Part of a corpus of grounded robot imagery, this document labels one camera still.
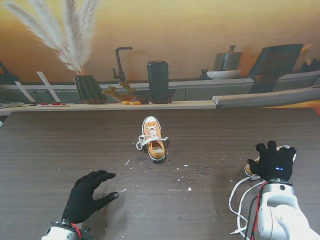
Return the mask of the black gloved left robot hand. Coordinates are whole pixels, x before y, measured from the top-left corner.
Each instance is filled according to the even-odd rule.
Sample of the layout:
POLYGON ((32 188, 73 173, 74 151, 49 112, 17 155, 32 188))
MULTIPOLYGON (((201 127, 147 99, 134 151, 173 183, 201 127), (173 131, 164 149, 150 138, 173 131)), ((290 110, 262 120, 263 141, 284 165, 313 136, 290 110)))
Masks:
POLYGON ((117 199, 119 197, 118 192, 111 192, 102 198, 93 199, 94 191, 100 184, 113 179, 115 176, 115 173, 98 170, 78 179, 70 192, 61 219, 66 223, 81 224, 92 214, 117 199))

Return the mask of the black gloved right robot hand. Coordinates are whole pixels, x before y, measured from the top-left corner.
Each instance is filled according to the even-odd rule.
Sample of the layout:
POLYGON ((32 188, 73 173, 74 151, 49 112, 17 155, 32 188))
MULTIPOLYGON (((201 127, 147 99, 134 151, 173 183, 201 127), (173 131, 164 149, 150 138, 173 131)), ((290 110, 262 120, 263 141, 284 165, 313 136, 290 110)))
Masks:
POLYGON ((259 157, 248 159, 244 172, 253 180, 270 181, 280 179, 289 181, 293 173, 293 164, 297 150, 292 146, 277 147, 275 141, 267 144, 259 143, 255 146, 259 157))

